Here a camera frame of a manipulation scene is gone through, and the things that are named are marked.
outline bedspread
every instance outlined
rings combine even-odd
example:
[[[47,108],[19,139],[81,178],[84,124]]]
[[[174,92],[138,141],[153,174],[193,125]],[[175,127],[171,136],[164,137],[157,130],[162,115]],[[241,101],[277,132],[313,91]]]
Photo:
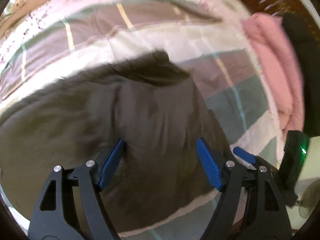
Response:
[[[256,13],[243,22],[275,97],[283,138],[304,124],[303,76],[282,18]]]
[[[0,48],[0,114],[58,79],[160,49],[191,74],[230,148],[240,146],[277,165],[283,156],[281,130],[242,30],[241,20],[249,16],[238,0],[50,0],[25,17]],[[8,197],[24,201],[20,195]],[[120,235],[196,239],[218,199],[212,190],[162,221]],[[28,217],[31,208],[18,211]],[[109,212],[116,219],[116,211]]]

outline bed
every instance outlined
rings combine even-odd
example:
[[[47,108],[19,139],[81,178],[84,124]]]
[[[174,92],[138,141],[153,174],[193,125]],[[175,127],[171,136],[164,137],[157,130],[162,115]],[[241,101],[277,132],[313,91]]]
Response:
[[[161,15],[169,10],[171,13]],[[252,12],[300,14],[319,41],[318,18],[300,0],[46,1],[4,32],[0,48],[0,114],[46,84],[73,76],[79,70],[164,49],[172,62],[191,73],[230,148],[240,146],[277,166],[283,157],[284,141],[276,103],[242,29],[242,21]],[[139,17],[146,13],[151,19]],[[106,15],[114,15],[114,21],[108,21]],[[92,32],[90,27],[94,24],[98,32]],[[110,27],[98,28],[102,24]],[[14,190],[6,190],[11,183],[1,182],[8,199],[23,202]],[[25,191],[25,198],[34,196]],[[198,239],[218,200],[219,194],[213,190],[164,220],[119,235],[132,240]],[[240,220],[244,203],[245,193],[235,221]],[[8,206],[27,231],[28,221],[11,204]],[[21,206],[19,203],[15,208],[29,217],[31,210]]]

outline pink cloth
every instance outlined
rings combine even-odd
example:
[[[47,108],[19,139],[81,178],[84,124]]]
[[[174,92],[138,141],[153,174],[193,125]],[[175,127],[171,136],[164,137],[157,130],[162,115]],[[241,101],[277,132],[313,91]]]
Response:
[[[278,108],[283,138],[304,125],[303,76],[282,18],[256,13],[243,22]]]

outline dark gray cloth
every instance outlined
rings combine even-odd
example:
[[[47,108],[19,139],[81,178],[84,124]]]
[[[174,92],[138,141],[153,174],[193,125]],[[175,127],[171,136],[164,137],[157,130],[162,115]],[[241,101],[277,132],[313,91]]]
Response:
[[[196,154],[199,137],[230,154],[192,78],[155,52],[59,80],[3,113],[1,185],[29,218],[54,166],[81,165],[119,137],[127,151],[101,193],[118,232],[161,221],[212,190]]]
[[[320,136],[320,46],[303,19],[293,14],[283,16],[282,27],[297,54],[304,82],[305,125],[303,132]]]

